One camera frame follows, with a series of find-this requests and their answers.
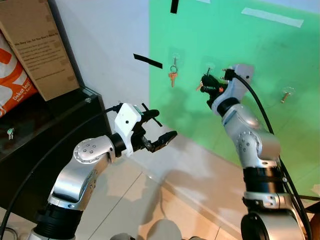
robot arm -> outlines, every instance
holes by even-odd
[[[253,67],[237,64],[232,69],[250,82]],[[258,121],[240,100],[246,90],[237,79],[222,85],[213,76],[202,77],[202,92],[209,93],[207,101],[212,111],[222,117],[222,125],[232,139],[243,167],[246,192],[243,203],[248,214],[242,218],[244,240],[304,240],[291,197],[285,193],[278,167],[280,143]]]
[[[144,137],[146,131],[142,124],[158,115],[158,110],[141,112],[136,106],[124,103],[115,118],[116,133],[78,143],[71,161],[55,181],[46,209],[39,211],[38,224],[29,235],[29,240],[74,239],[98,176],[108,164],[112,164],[122,153],[130,156],[143,148],[153,153],[177,136],[176,131],[167,132],[153,143]]]

white tape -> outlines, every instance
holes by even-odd
[[[287,25],[294,26],[297,28],[301,28],[302,24],[304,23],[303,19],[295,19],[295,18],[271,13],[268,11],[252,9],[249,7],[245,7],[241,13],[245,14],[245,15],[250,15],[250,16],[257,17],[257,18],[261,18],[261,19],[267,19],[270,21],[278,22],[281,24],[287,24]]]
[[[206,4],[210,4],[211,3],[211,0],[197,0],[198,2],[203,2],[203,3],[206,3]]]

black shelf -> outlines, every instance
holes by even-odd
[[[99,95],[77,89],[45,102],[36,94],[0,118],[0,207],[6,209],[22,180],[41,157],[70,130],[104,110]],[[13,140],[7,130],[14,128]],[[106,116],[86,123],[55,149],[33,174],[13,212],[35,221],[61,169],[77,143],[111,134]]]

tile floor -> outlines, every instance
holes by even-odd
[[[21,240],[34,226],[14,214],[9,225]],[[99,177],[75,235],[77,240],[108,240],[123,232],[137,240],[236,239],[146,176],[136,163],[122,159]]]

black cable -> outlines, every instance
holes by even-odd
[[[13,235],[13,240],[18,240],[17,231],[14,230],[13,228],[11,228],[11,227],[6,227],[4,231],[7,231],[7,232],[11,233],[11,234]]]
[[[320,197],[317,196],[306,196],[306,195],[299,195],[301,199],[311,200],[311,201],[320,201]]]
[[[268,130],[271,134],[274,135],[274,130],[272,129],[271,123],[269,121],[269,118],[266,114],[266,111],[264,109],[264,107],[262,106],[260,99],[258,98],[257,94],[255,93],[255,91],[252,89],[252,87],[249,85],[249,83],[246,82],[246,80],[244,80],[241,76],[237,75],[236,73],[234,73],[234,77],[237,78],[248,90],[249,92],[252,94],[256,104],[258,105],[262,116],[264,118],[264,121],[266,123],[266,126],[268,127]],[[294,205],[294,207],[296,208],[299,217],[301,218],[301,221],[303,223],[303,226],[305,228],[305,231],[307,233],[308,236],[308,240],[312,240],[312,230],[311,230],[311,226],[310,226],[310,222],[307,216],[307,212],[305,210],[305,207],[299,197],[298,191],[294,185],[294,182],[292,181],[290,174],[284,164],[284,162],[282,161],[281,157],[279,156],[279,160],[280,160],[280,170],[283,172],[283,175],[286,177],[287,182],[289,183],[292,191],[293,191],[293,195],[295,196],[295,198],[292,196],[291,191],[289,191],[288,193],[291,196],[292,199],[292,203]]]
[[[120,103],[117,106],[113,106],[110,107],[106,110],[104,110],[101,113],[98,113],[94,116],[92,116],[91,118],[89,118],[88,120],[82,122],[80,125],[76,126],[75,128],[73,128],[70,132],[68,132],[63,138],[61,138],[55,145],[53,145],[53,147],[51,147],[49,149],[49,151],[33,166],[33,168],[31,169],[31,171],[28,173],[28,175],[25,177],[25,179],[22,181],[21,185],[19,186],[19,188],[17,189],[17,191],[15,192],[13,198],[11,199],[11,202],[9,203],[8,208],[6,209],[6,212],[4,214],[4,217],[2,219],[2,223],[1,223],[1,227],[0,227],[0,240],[3,239],[4,236],[4,232],[6,229],[6,225],[8,223],[9,220],[9,216],[10,213],[12,212],[12,209],[19,197],[19,195],[21,194],[23,188],[25,187],[26,183],[28,182],[28,180],[30,179],[31,175],[34,173],[34,171],[38,168],[38,166],[47,158],[47,156],[49,156],[53,150],[55,150],[60,144],[62,144],[68,137],[70,137],[71,134],[73,134],[75,131],[77,131],[79,128],[81,128],[83,125],[85,125],[86,123],[90,122],[91,120],[95,119],[96,117],[99,117],[103,114],[106,114],[110,111],[115,111],[115,112],[119,112],[120,108],[122,106],[122,103]]]

